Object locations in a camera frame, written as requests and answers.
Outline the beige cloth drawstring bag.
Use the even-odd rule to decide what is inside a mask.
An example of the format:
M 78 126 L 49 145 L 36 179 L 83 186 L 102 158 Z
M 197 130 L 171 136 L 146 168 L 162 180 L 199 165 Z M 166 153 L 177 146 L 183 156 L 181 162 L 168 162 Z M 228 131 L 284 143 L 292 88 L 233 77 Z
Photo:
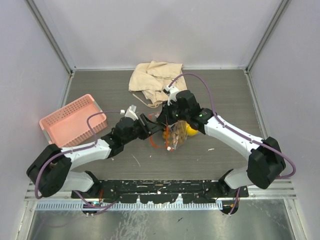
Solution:
M 138 64 L 129 80 L 128 90 L 149 108 L 157 108 L 168 96 L 164 88 L 182 73 L 183 64 L 156 62 Z

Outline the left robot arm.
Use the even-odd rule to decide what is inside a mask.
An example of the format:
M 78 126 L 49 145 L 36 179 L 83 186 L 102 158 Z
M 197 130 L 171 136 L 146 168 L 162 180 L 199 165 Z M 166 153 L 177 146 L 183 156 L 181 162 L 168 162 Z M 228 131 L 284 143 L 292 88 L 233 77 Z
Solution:
M 74 172 L 73 169 L 113 158 L 124 150 L 126 144 L 137 139 L 145 140 L 162 129 L 162 125 L 144 114 L 124 116 L 108 134 L 92 143 L 77 147 L 48 145 L 26 171 L 34 183 L 35 198 L 48 198 L 60 190 L 82 192 L 88 198 L 97 197 L 102 189 L 101 181 L 90 171 Z

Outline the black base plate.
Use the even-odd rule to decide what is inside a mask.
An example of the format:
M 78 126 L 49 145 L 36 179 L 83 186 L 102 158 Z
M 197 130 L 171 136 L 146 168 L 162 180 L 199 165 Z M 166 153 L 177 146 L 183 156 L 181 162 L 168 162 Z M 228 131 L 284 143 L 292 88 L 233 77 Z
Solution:
M 101 198 L 105 203 L 124 204 L 174 203 L 178 197 L 182 197 L 183 204 L 204 204 L 237 195 L 236 190 L 223 192 L 215 180 L 103 180 L 100 186 L 101 190 L 94 195 L 80 194 L 85 199 Z

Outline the clear zip top bag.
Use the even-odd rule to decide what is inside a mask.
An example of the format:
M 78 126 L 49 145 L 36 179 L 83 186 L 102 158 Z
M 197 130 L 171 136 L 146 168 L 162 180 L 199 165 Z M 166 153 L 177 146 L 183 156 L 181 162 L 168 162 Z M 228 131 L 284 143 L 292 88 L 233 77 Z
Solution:
M 164 125 L 161 131 L 149 137 L 149 142 L 154 148 L 174 151 L 183 145 L 188 137 L 198 133 L 199 131 L 191 128 L 186 121 L 179 120 L 172 125 Z

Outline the pink plastic basket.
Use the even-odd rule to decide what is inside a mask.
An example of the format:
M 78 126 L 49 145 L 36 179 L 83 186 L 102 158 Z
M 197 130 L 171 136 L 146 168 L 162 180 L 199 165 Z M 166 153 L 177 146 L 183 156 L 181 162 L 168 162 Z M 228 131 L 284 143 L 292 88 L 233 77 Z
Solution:
M 49 144 L 58 147 L 74 147 L 93 136 L 87 119 L 102 112 L 90 94 L 72 101 L 39 121 Z

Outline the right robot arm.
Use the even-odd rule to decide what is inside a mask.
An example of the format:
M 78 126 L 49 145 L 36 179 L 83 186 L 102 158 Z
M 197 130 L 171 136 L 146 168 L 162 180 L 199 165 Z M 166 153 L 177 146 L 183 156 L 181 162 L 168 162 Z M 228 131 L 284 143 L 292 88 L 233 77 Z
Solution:
M 192 129 L 220 140 L 247 160 L 247 166 L 230 169 L 218 180 L 223 196 L 231 197 L 244 186 L 265 190 L 285 170 L 285 158 L 276 139 L 262 139 L 229 124 L 211 109 L 200 107 L 189 90 L 167 86 L 164 93 L 168 100 L 162 105 L 159 123 L 172 125 L 185 121 Z

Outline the fake lemon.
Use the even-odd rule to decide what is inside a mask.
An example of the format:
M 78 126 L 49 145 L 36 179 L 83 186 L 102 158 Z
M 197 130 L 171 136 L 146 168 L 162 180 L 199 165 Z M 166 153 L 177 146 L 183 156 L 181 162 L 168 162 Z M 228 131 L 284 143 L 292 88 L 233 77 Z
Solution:
M 190 137 L 198 134 L 198 130 L 193 129 L 188 123 L 186 123 L 186 134 Z

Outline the aluminium frame rail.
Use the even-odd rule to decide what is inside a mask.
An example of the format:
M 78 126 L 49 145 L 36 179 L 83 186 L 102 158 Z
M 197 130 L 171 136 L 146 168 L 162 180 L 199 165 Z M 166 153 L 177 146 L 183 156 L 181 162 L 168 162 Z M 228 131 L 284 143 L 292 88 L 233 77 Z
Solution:
M 43 190 L 40 191 L 40 186 L 38 187 L 38 196 L 43 196 L 40 201 L 49 201 L 49 200 L 70 200 L 72 196 L 72 190 L 64 190 L 60 189 L 59 191 L 55 190 Z M 27 187 L 27 191 L 25 194 L 24 199 L 26 201 L 37 201 L 38 198 L 36 198 L 35 195 L 35 184 L 30 181 L 29 185 Z

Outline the fake brown longan bunch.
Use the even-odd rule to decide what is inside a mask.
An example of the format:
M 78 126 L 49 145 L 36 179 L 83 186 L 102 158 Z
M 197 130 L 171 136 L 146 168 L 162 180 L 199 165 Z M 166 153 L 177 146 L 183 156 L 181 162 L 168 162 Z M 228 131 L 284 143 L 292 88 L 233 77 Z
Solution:
M 185 121 L 178 121 L 166 129 L 169 130 L 169 137 L 165 140 L 167 147 L 175 150 L 186 142 L 188 135 L 186 134 Z

